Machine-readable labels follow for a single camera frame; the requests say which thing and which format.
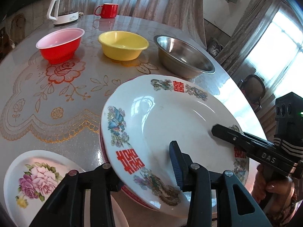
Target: yellow bowl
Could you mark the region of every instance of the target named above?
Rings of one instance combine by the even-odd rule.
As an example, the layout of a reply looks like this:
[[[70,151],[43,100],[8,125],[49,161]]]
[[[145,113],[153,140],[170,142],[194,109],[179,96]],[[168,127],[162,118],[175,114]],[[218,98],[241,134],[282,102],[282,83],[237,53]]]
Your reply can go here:
[[[128,31],[108,31],[98,37],[103,53],[113,60],[134,60],[148,48],[148,41]]]

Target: bowl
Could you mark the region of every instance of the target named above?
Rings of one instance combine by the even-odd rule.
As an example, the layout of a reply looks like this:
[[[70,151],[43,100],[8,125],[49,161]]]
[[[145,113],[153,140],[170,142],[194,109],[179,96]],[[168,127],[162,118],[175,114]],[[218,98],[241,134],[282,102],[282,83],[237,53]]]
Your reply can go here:
[[[81,28],[65,28],[41,38],[37,44],[43,58],[50,64],[59,64],[73,57],[84,34]]]
[[[172,73],[188,79],[201,73],[215,73],[211,61],[188,43],[165,35],[155,36],[154,42],[158,46],[160,62]]]
[[[148,41],[128,31],[108,31],[98,37],[103,53],[113,60],[134,60],[148,48]]]

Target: chinese character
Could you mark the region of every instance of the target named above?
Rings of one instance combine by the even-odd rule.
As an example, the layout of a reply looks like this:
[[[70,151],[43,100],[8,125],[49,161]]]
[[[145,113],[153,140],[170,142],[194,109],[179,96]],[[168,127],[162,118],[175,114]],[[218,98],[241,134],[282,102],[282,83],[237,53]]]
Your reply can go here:
[[[184,92],[184,84],[182,82],[173,81],[174,91]]]
[[[116,154],[117,159],[120,160],[124,166],[124,170],[129,174],[133,174],[145,166],[133,148],[116,151]]]
[[[246,158],[245,152],[237,149],[236,147],[234,148],[234,157],[235,158]]]

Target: kettle handle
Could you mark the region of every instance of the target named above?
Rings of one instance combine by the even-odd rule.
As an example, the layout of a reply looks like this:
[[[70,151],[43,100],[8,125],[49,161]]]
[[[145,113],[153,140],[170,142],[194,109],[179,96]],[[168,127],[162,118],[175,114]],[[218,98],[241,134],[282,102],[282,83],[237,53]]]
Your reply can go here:
[[[58,3],[57,3],[56,6],[55,6],[55,13],[54,13],[54,16],[51,16],[51,12],[52,12],[53,7],[54,7],[54,5],[55,5],[56,2],[58,2]],[[47,17],[48,19],[57,21],[57,19],[58,19],[58,11],[59,11],[59,0],[52,0],[52,1],[51,1],[51,4],[49,5],[49,8],[48,8],[46,17]]]

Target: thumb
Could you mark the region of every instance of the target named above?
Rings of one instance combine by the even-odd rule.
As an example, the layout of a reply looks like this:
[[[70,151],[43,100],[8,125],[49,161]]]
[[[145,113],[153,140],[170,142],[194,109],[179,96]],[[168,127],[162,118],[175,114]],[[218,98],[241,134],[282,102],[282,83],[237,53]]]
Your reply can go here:
[[[284,180],[271,181],[266,185],[266,191],[276,193],[279,195],[288,194],[289,189],[292,187],[292,180],[287,177]]]

